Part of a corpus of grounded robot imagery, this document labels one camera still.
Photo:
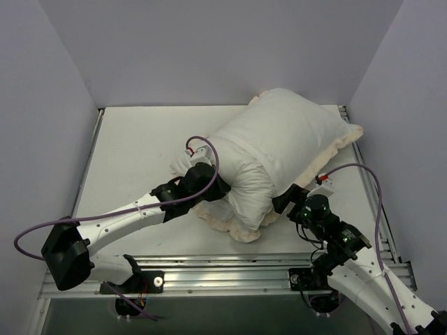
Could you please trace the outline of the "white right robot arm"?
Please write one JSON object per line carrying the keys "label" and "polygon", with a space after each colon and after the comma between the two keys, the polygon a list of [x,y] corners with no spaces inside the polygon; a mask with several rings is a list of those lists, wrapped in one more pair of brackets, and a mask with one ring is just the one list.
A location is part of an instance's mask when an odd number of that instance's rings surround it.
{"label": "white right robot arm", "polygon": [[445,334],[446,312],[435,311],[420,300],[379,262],[366,236],[331,212],[330,194],[323,186],[307,191],[293,184],[272,201],[278,214],[293,203],[288,219],[309,229],[323,245],[310,273],[293,284],[305,290],[338,291],[387,334]]}

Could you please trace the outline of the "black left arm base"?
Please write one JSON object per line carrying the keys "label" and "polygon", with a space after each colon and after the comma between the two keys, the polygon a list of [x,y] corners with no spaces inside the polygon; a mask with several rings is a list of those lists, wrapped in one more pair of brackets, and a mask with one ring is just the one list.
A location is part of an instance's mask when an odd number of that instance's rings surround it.
{"label": "black left arm base", "polygon": [[147,304],[147,294],[161,294],[163,292],[165,272],[161,270],[143,270],[130,255],[124,255],[130,264],[133,274],[123,284],[111,282],[102,283],[99,292],[102,295],[115,294],[115,311],[119,317],[148,318],[158,321],[161,316],[142,312]]}

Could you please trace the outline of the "grey and cream pillowcase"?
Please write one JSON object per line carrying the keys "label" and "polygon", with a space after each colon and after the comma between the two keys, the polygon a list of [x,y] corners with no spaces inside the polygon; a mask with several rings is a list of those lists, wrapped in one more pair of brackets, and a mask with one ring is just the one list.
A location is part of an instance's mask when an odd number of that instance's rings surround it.
{"label": "grey and cream pillowcase", "polygon": [[[230,140],[252,154],[270,176],[275,198],[292,184],[300,187],[310,184],[340,149],[362,134],[361,126],[346,123],[338,112],[292,91],[272,89],[254,98],[243,112],[212,135]],[[272,205],[256,231],[245,230],[235,223],[219,231],[229,232],[236,241],[249,243],[260,237],[261,227],[278,218]]]}

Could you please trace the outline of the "white pillow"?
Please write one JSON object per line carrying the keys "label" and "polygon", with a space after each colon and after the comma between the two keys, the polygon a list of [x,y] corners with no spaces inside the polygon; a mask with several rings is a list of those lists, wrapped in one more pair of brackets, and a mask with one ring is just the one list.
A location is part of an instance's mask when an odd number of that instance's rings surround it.
{"label": "white pillow", "polygon": [[227,195],[214,202],[203,201],[194,207],[197,217],[217,230],[235,223],[256,231],[272,210],[275,187],[262,164],[240,145],[210,136],[219,157],[219,176],[230,186]]}

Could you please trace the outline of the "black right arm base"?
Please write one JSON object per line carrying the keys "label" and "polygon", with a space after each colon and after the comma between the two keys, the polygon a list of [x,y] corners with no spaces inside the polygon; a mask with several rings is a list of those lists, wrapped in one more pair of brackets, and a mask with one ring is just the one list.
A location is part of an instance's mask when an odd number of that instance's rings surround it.
{"label": "black right arm base", "polygon": [[312,268],[290,268],[288,270],[291,291],[299,292],[305,306],[318,317],[329,318],[338,311],[344,297],[328,285],[327,278]]}

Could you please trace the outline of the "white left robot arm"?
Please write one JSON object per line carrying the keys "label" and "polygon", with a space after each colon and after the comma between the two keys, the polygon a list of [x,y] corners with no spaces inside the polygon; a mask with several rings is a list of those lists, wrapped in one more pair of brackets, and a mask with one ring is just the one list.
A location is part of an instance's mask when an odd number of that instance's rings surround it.
{"label": "white left robot arm", "polygon": [[231,187],[215,167],[196,163],[183,177],[161,184],[140,199],[100,216],[64,218],[54,225],[41,254],[56,287],[67,291],[85,281],[101,283],[101,293],[160,291],[131,255],[108,255],[102,249],[143,228],[183,216],[202,201],[224,198]]}

